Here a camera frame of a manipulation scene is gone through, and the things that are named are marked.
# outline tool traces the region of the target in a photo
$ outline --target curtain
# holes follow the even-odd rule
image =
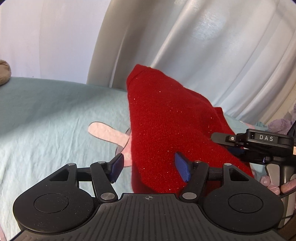
[[[15,77],[86,83],[110,0],[6,0],[0,58]]]
[[[291,0],[111,0],[87,83],[126,89],[151,66],[254,123],[295,85],[295,29]]]

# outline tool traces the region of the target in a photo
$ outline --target pink cartoon character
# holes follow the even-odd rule
[[[131,129],[122,133],[112,127],[102,123],[93,122],[88,127],[88,132],[101,140],[117,144],[115,155],[122,153],[124,155],[124,166],[129,167],[132,164],[131,159]]]

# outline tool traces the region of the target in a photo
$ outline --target round silver bolt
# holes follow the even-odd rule
[[[186,192],[182,195],[183,198],[187,199],[187,200],[192,200],[197,198],[196,194],[193,192]]]
[[[111,200],[111,199],[115,198],[115,195],[110,192],[105,192],[101,195],[101,198],[104,200]]]

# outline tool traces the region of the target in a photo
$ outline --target red garment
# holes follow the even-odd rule
[[[211,167],[232,163],[253,176],[249,164],[210,140],[214,132],[234,134],[220,107],[212,107],[205,97],[161,71],[141,65],[130,73],[127,90],[135,193],[179,193],[186,183],[174,165],[177,151]]]

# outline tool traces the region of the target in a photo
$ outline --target bed sheet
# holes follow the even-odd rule
[[[225,118],[236,133],[252,128]],[[19,232],[12,206],[21,193],[67,163],[89,167],[114,157],[116,144],[88,133],[95,121],[125,133],[130,127],[127,93],[30,78],[12,78],[0,88],[0,224],[7,240]],[[254,167],[257,178],[265,174],[262,166]],[[91,185],[80,187],[92,194]],[[118,196],[132,192],[131,167],[113,187]]]

